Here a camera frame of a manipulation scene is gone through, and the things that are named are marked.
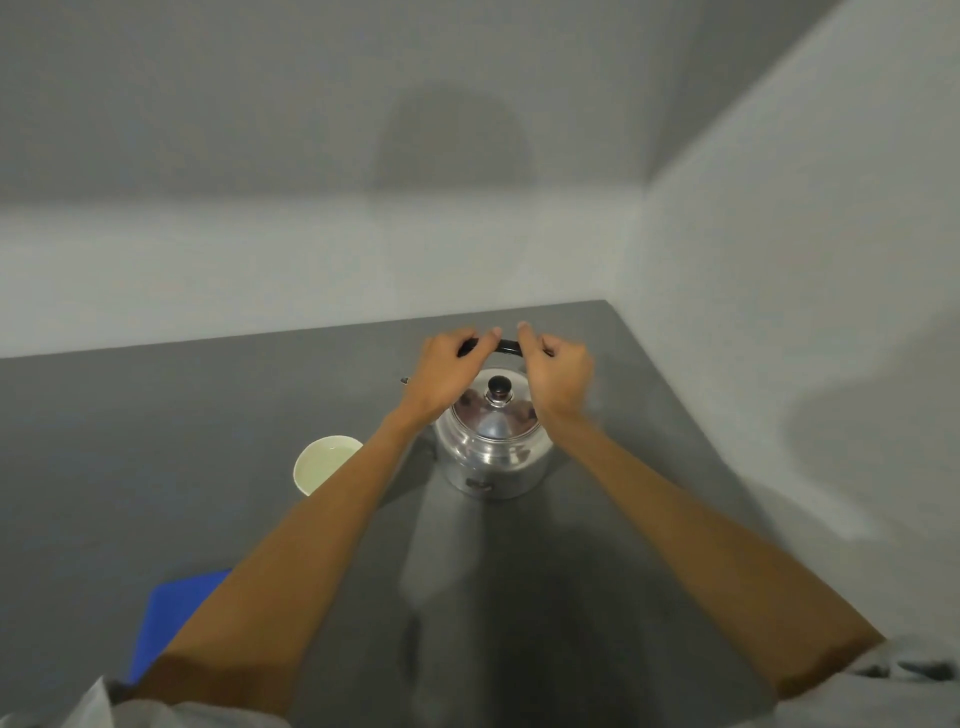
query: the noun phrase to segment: gray countertop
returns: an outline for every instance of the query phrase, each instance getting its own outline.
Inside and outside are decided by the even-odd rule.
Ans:
[[[614,439],[773,537],[605,302],[0,360],[0,715],[125,675],[151,589],[236,564],[301,497],[300,450],[368,438],[423,337],[520,318],[588,343]],[[295,724],[715,727],[770,705],[575,463],[499,503],[433,465],[424,433],[311,647]]]

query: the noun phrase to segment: kettle lid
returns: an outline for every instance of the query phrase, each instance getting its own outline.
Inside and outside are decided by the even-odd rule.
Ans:
[[[514,440],[540,426],[530,382],[509,369],[480,372],[450,409],[464,428],[487,440]]]

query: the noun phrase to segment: forearm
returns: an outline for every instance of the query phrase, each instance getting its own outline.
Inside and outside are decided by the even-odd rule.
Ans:
[[[781,697],[882,642],[802,564],[661,477],[582,419],[548,428]]]
[[[313,634],[417,426],[396,413],[244,559],[137,686],[135,697],[282,715]]]

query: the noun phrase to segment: wrist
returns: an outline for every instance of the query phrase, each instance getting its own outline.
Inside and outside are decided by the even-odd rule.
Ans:
[[[592,427],[589,420],[580,412],[540,415],[540,421],[546,433],[558,447],[566,450],[586,429]]]
[[[384,418],[381,427],[406,444],[429,424],[420,413],[401,405]]]

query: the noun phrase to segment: finger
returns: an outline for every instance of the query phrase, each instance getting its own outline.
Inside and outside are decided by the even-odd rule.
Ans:
[[[534,333],[534,328],[527,322],[521,321],[516,325],[516,340],[520,345],[520,350],[523,352],[523,358],[527,361],[545,356],[543,346]]]
[[[477,329],[475,327],[455,328],[452,331],[442,334],[445,347],[447,349],[453,349],[455,352],[460,350],[460,347],[463,346],[465,341],[472,339],[476,335]]]
[[[480,337],[480,341],[477,342],[473,351],[467,354],[464,359],[476,365],[477,371],[479,371],[480,367],[483,366],[483,363],[487,360],[487,357],[496,350],[496,345],[500,343],[500,335],[502,333],[503,330],[500,327],[491,328]]]
[[[570,342],[559,336],[554,336],[552,333],[542,333],[540,335],[540,344],[545,350],[557,354],[568,346]]]

